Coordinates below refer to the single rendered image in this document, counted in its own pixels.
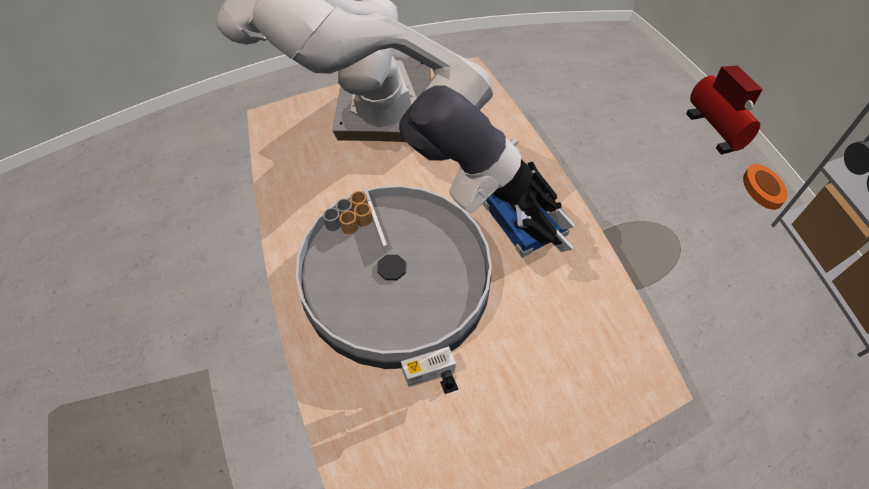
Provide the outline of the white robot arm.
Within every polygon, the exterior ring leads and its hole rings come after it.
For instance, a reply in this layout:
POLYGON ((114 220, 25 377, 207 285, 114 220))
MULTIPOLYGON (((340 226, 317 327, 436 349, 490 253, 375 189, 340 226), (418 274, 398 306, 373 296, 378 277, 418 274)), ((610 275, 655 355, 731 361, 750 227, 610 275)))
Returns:
POLYGON ((449 192, 468 213, 519 170, 519 141, 480 111, 493 96, 486 69, 400 24, 389 0, 225 0, 215 22, 231 41, 269 40, 314 73, 338 71, 351 113, 378 128, 399 122, 423 157, 459 163, 449 192), (434 72, 419 97, 393 48, 434 72))

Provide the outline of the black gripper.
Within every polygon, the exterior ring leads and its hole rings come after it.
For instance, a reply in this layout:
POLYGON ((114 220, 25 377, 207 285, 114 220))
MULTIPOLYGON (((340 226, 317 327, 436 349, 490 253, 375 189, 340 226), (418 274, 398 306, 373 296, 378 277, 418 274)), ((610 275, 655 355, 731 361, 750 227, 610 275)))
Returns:
POLYGON ((557 194, 543 179, 533 162, 524 163, 521 159, 521 165, 513 179, 504 187, 497 189, 494 195, 511 204, 517 213, 517 221, 513 221, 513 226, 533 236, 542 245, 552 242, 561 253, 573 250, 573 245, 561 232, 556 231, 541 211, 541 208, 547 211, 551 219, 563 230, 574 227, 573 221, 563 213, 561 203, 556 203, 557 194))

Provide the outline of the blue plastic crate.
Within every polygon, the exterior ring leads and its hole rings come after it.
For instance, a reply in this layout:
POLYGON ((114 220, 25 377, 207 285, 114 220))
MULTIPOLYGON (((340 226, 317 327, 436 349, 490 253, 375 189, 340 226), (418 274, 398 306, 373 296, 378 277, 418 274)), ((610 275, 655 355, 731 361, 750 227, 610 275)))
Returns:
MULTIPOLYGON (((491 196, 482 205, 486 208, 487 211, 491 213, 493 218, 496 219, 498 225, 502 227, 503 231, 509 237, 509 239, 513 243, 513 246, 516 248, 519 256, 521 256, 522 259, 525 256, 533 253, 533 251, 535 251, 536 249, 539 249, 540 247, 545 247, 545 245, 548 244, 541 244, 537 240, 533 239, 533 236, 525 233, 525 231, 523 231, 522 229, 516 229, 516 227, 513 226, 513 221, 517 221, 517 213, 513 211, 511 204, 504 202, 502 199, 499 199, 498 197, 496 197, 496 195, 494 195, 494 193, 492 193, 491 196)), ((543 208, 541 208, 541 211, 545 214, 545 216, 552 223, 552 225, 556 227, 556 231, 561 232, 563 236, 567 236, 569 234, 569 229, 561 229, 561 227, 559 227, 555 223, 555 221, 553 221, 553 219, 549 217, 547 211, 545 211, 543 208)))

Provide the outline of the grey round turning table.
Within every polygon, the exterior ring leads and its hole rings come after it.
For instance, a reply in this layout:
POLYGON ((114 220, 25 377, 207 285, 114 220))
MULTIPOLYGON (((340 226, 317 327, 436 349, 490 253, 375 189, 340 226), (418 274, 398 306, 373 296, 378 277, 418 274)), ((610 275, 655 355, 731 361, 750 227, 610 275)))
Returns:
POLYGON ((346 358, 403 368, 409 387, 443 377, 445 394, 459 390, 452 351, 486 310, 488 242, 439 193, 404 185, 362 192, 370 225, 353 234, 328 231, 321 214, 302 239, 295 276, 302 308, 318 336, 346 358))

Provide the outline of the grey metal bushing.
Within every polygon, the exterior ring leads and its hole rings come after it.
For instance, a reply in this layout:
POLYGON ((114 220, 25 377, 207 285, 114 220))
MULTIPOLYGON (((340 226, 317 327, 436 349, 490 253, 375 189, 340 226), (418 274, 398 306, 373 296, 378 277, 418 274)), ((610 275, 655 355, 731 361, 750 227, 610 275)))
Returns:
POLYGON ((350 199, 342 198, 339 199, 336 203, 336 208, 339 211, 339 214, 345 213, 345 211, 353 211, 352 202, 350 199), (344 210, 344 211, 342 211, 344 210))
POLYGON ((328 231, 337 231, 341 227, 339 224, 339 211, 335 208, 326 209, 323 213, 323 219, 328 231))

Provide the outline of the bronze bushing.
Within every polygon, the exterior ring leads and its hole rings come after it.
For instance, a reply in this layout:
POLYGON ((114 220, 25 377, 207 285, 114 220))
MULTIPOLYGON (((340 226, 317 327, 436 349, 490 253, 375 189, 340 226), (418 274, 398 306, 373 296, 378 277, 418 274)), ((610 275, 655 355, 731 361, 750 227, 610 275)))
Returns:
POLYGON ((357 204, 356 207, 354 207, 354 213, 356 213, 357 225, 359 225, 359 226, 370 225, 370 223, 372 221, 372 216, 371 216, 371 207, 368 204, 366 204, 366 203, 357 204))
POLYGON ((366 193, 364 193, 362 191, 357 191, 357 192, 352 193, 352 195, 350 196, 350 200, 352 202, 352 208, 354 211, 354 207, 356 207, 357 204, 367 203, 367 196, 366 196, 366 193), (354 203, 354 202, 356 202, 356 203, 354 203))
POLYGON ((358 229, 356 213, 352 213, 352 211, 345 211, 345 213, 339 215, 339 224, 341 225, 341 230, 345 234, 355 233, 358 229))

